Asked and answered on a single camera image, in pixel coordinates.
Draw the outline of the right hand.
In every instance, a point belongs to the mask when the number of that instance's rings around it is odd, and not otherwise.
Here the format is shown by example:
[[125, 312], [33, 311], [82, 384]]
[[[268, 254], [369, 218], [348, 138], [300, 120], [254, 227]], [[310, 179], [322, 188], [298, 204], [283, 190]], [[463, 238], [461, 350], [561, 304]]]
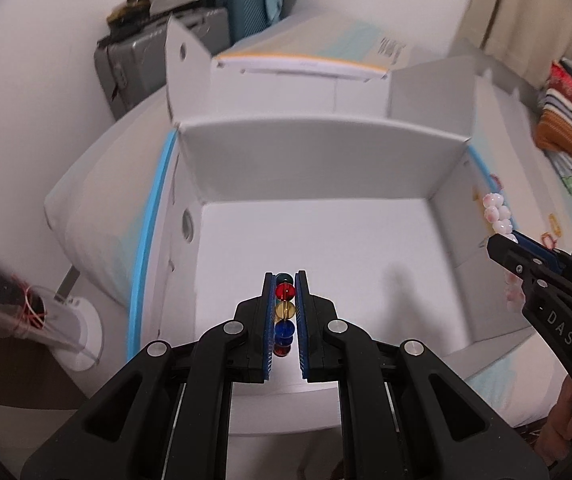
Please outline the right hand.
[[534, 450], [546, 466], [564, 460], [572, 443], [572, 379], [567, 376], [556, 404], [548, 413], [548, 419], [541, 429]]

